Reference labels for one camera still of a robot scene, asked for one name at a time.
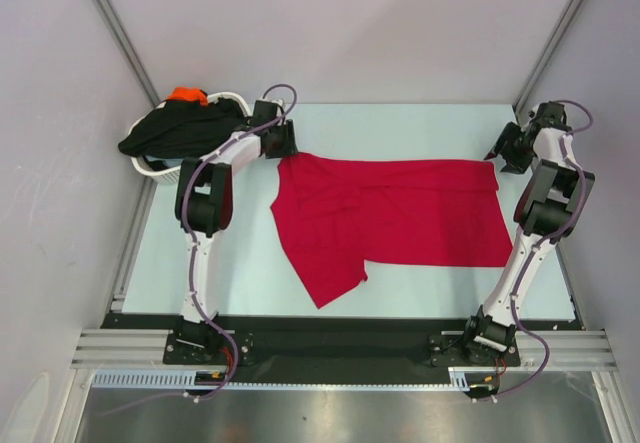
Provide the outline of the red t shirt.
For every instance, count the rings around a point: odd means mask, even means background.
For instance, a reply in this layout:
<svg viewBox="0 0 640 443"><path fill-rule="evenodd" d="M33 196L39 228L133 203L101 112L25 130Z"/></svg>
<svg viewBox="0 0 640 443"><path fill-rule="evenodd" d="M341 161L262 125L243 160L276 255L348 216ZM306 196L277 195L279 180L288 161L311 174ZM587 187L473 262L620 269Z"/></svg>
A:
<svg viewBox="0 0 640 443"><path fill-rule="evenodd" d="M283 251L322 308L367 280L367 262L502 268L513 244L491 163L283 159L271 205Z"/></svg>

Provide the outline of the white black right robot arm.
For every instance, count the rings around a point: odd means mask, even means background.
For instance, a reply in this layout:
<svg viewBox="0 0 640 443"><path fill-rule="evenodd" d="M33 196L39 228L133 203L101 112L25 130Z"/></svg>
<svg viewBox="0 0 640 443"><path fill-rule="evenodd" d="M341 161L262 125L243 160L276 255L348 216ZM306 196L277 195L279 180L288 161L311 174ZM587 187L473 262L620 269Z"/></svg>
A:
<svg viewBox="0 0 640 443"><path fill-rule="evenodd" d="M574 154L574 136L592 127L592 113L582 104L562 99L530 110L528 122L508 123L487 153L500 157L504 173L531 172L514 210L517 225L513 250L498 283L469 318L461 351L473 364L509 352L524 329L519 312L545 258L571 235L595 184Z"/></svg>

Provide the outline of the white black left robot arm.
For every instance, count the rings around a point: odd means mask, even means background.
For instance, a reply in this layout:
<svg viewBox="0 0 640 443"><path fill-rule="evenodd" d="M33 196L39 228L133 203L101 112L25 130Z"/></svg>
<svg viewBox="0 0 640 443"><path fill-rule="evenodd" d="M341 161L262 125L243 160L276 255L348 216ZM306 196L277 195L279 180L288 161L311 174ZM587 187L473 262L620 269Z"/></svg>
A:
<svg viewBox="0 0 640 443"><path fill-rule="evenodd" d="M218 313L213 286L233 214L233 179L255 160L297 153L288 118L292 109L281 99L259 99L247 121L218 148L182 162L175 215L186 237L188 270L180 317L190 325L205 325Z"/></svg>

